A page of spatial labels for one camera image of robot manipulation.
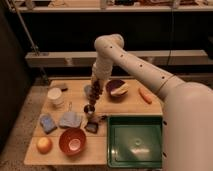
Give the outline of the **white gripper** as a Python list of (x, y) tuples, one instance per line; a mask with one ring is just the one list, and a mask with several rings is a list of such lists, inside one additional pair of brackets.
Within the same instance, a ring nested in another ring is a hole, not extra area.
[(91, 84), (94, 85), (96, 82), (99, 83), (99, 86), (100, 86), (100, 89), (103, 90), (104, 86), (105, 86), (105, 83), (106, 83), (107, 80), (105, 79), (100, 79), (98, 78), (96, 75), (92, 74), (91, 75)]

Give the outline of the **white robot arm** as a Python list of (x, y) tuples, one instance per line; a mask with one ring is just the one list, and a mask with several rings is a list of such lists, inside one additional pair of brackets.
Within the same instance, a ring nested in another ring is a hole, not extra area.
[(92, 79), (103, 82), (118, 65), (164, 102), (163, 171), (213, 171), (213, 89), (179, 77), (126, 52), (119, 34), (94, 42)]

